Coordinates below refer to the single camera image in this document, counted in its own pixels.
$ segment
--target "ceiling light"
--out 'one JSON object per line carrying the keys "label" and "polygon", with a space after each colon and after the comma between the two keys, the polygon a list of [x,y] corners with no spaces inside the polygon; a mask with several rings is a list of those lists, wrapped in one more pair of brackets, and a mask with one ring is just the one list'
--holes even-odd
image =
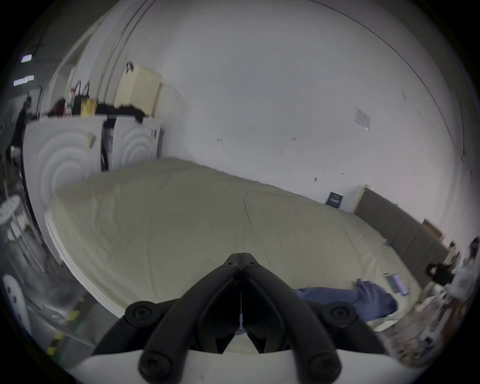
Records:
{"label": "ceiling light", "polygon": [[26,77],[22,77],[21,79],[18,79],[18,80],[14,80],[13,81],[13,86],[17,86],[17,85],[20,85],[20,84],[25,84],[27,83],[28,80],[26,79]]}

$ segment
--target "black plastic bracket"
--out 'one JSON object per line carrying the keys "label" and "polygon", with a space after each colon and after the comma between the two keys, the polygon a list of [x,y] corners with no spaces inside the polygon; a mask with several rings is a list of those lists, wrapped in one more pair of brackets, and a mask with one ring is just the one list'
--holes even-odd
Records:
{"label": "black plastic bracket", "polygon": [[188,349],[223,353],[240,326],[259,353],[292,349],[301,383],[332,383],[336,348],[385,353],[373,330],[346,303],[302,300],[249,253],[235,253],[180,299],[139,301],[94,354],[143,349],[138,369],[149,383],[178,383]]}

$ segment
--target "bag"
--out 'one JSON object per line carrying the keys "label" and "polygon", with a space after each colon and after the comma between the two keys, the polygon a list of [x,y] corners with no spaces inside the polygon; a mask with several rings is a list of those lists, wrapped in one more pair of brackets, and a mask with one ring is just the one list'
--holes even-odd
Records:
{"label": "bag", "polygon": [[82,101],[86,101],[90,98],[89,96],[90,82],[87,82],[87,85],[85,86],[82,93],[80,93],[81,84],[82,83],[79,80],[77,85],[75,86],[75,92],[77,92],[77,87],[78,87],[78,95],[75,95],[75,99],[73,99],[72,116],[80,115],[80,112],[82,110]]}
{"label": "bag", "polygon": [[425,272],[435,283],[442,286],[450,284],[454,277],[454,275],[448,270],[448,266],[443,263],[430,263],[427,265]]}

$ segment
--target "gray upholstered headboard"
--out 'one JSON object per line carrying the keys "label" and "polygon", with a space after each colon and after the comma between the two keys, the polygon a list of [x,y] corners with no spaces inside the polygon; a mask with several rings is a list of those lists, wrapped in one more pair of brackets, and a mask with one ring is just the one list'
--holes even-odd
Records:
{"label": "gray upholstered headboard", "polygon": [[427,265],[442,263],[448,255],[447,248],[422,224],[370,189],[363,190],[354,213],[390,241],[422,288],[430,281]]}

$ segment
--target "beige bed sheet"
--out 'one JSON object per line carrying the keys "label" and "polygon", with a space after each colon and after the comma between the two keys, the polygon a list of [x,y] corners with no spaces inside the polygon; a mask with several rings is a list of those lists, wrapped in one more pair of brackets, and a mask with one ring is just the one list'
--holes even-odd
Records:
{"label": "beige bed sheet", "polygon": [[50,212],[67,266],[121,309],[178,298],[236,252],[292,288],[352,288],[361,278],[391,292],[384,274],[398,273],[410,294],[394,295],[399,310],[389,319],[420,294],[395,251],[357,216],[188,161],[95,175],[57,191]]}

